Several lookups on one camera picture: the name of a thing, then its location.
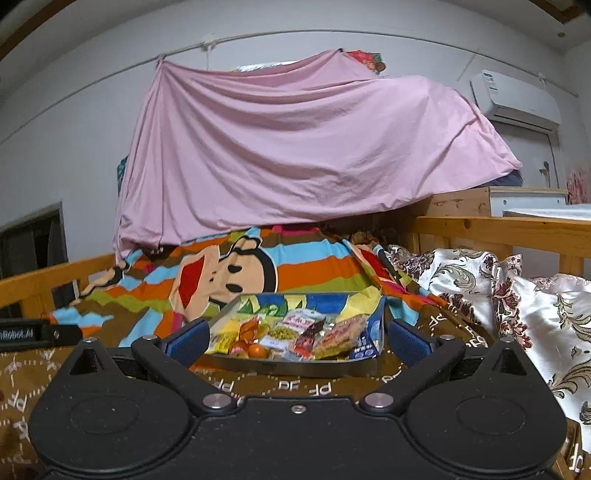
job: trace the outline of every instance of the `air conditioner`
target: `air conditioner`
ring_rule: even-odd
[[[544,133],[562,123],[556,100],[529,83],[483,70],[471,84],[478,108],[490,120]]]

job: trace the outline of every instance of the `door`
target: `door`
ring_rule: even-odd
[[[493,122],[513,154],[523,163],[523,186],[557,189],[556,165],[548,135],[516,125]]]

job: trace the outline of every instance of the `pillow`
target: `pillow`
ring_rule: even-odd
[[[572,275],[526,280],[521,259],[493,266],[500,336],[524,348],[567,417],[581,423],[591,448],[591,283]]]
[[[390,263],[415,280],[422,288],[462,312],[497,338],[493,317],[492,267],[497,262],[490,252],[437,249],[413,255],[398,245],[386,253]]]

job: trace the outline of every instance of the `blue snack package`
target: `blue snack package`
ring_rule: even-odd
[[[372,342],[369,332],[364,330],[361,335],[359,335],[359,339],[357,340],[355,346],[349,352],[349,359],[359,360],[361,358],[376,356],[377,354],[378,349]]]

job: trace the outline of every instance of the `white wall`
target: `white wall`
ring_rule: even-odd
[[[573,89],[579,94],[583,123],[591,145],[591,40],[569,50],[564,56],[564,65]]]
[[[0,107],[0,141],[76,89],[132,63],[196,43],[206,34],[219,38],[295,28],[416,35],[478,49],[567,83],[562,59],[554,51],[493,20],[437,0],[194,0],[104,32],[49,65]],[[469,79],[481,69],[539,85],[533,76],[480,56],[460,78],[472,54],[379,34],[292,33],[233,41],[212,51],[210,67],[227,70],[241,64],[297,60],[335,47],[381,52],[391,76],[425,75],[469,97]],[[18,48],[11,55],[18,55]],[[201,51],[171,60],[197,68],[206,65]],[[115,169],[127,155],[153,74],[154,66],[149,64],[99,82],[51,108],[0,145],[0,228],[62,200],[69,258],[111,249]],[[578,100],[552,85],[548,91],[557,99],[564,119],[558,164],[588,157]],[[564,186],[564,169],[558,173]]]

